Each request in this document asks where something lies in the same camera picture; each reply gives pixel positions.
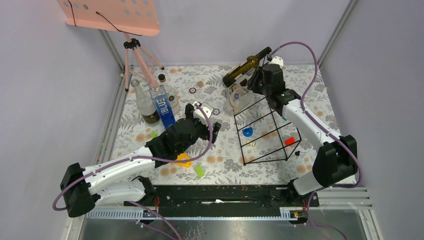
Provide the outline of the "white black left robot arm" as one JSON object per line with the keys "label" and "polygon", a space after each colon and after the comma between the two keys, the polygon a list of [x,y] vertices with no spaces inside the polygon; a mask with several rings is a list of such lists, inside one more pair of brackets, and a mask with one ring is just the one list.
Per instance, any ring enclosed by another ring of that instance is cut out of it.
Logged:
{"label": "white black left robot arm", "polygon": [[154,188],[147,178],[140,183],[118,180],[168,163],[177,163],[198,139],[208,142],[206,149],[191,160],[204,156],[217,140],[221,124],[211,123],[202,105],[188,103],[185,117],[169,126],[159,136],[133,152],[106,163],[82,167],[69,165],[59,185],[60,194],[52,204],[54,211],[66,211],[70,218],[80,217],[96,206],[120,202],[140,202],[144,206],[155,200]]}

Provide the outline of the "clear bottle blue gold emblem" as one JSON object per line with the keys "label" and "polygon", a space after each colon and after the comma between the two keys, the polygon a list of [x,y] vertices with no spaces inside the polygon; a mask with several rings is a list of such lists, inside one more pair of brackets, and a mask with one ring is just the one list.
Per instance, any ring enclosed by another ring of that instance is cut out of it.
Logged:
{"label": "clear bottle blue gold emblem", "polygon": [[178,114],[181,110],[181,107],[177,91],[171,85],[169,85],[169,82],[167,81],[166,76],[164,74],[159,74],[158,80],[165,88],[173,114]]}

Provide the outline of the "clear bottle black label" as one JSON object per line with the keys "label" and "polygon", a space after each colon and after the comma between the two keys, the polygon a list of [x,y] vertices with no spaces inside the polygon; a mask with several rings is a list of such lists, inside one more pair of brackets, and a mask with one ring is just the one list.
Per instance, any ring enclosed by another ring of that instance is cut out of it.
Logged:
{"label": "clear bottle black label", "polygon": [[151,97],[147,95],[137,79],[131,80],[130,85],[135,92],[136,106],[144,122],[150,125],[156,124],[160,120],[160,116]]}

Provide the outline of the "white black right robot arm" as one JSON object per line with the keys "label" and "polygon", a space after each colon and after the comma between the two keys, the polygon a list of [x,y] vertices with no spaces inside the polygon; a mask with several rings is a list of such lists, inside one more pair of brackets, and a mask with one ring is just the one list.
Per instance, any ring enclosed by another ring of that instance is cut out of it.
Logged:
{"label": "white black right robot arm", "polygon": [[355,138],[340,135],[310,113],[301,96],[286,87],[280,65],[259,66],[247,88],[265,96],[268,106],[294,124],[317,152],[312,170],[289,183],[286,198],[291,205],[299,206],[307,194],[328,188],[358,172]]}

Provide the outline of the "clear round bottle gold label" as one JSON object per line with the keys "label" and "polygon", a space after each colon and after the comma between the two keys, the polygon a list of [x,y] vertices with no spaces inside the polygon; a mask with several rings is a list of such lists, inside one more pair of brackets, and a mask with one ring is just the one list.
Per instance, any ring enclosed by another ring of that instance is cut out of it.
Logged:
{"label": "clear round bottle gold label", "polygon": [[226,90],[224,108],[227,112],[236,115],[246,108],[254,98],[254,94],[238,83],[233,84]]}

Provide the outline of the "blue square glass bottle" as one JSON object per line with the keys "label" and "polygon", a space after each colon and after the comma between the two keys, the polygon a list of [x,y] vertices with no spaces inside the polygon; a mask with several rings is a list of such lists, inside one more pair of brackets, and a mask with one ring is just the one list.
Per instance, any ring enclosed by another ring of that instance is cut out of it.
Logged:
{"label": "blue square glass bottle", "polygon": [[151,87],[149,89],[149,94],[157,112],[159,113],[162,124],[165,129],[168,129],[176,123],[176,120],[165,87],[163,85]]}

